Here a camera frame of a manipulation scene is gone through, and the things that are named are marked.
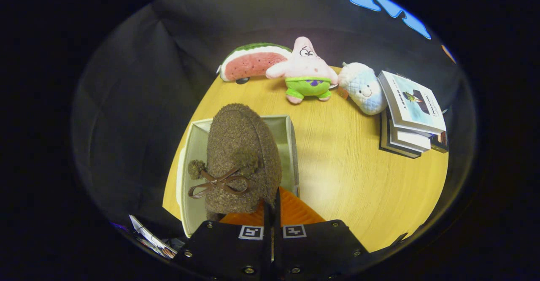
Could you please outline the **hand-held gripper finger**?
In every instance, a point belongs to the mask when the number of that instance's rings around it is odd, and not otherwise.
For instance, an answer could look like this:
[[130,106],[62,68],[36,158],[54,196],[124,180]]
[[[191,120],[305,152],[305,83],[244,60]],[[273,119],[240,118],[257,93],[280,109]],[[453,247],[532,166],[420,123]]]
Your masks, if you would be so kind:
[[174,266],[194,281],[266,281],[272,272],[273,214],[264,226],[204,221],[177,252]]
[[280,187],[274,264],[282,281],[346,281],[367,267],[370,253],[345,222],[326,221]]

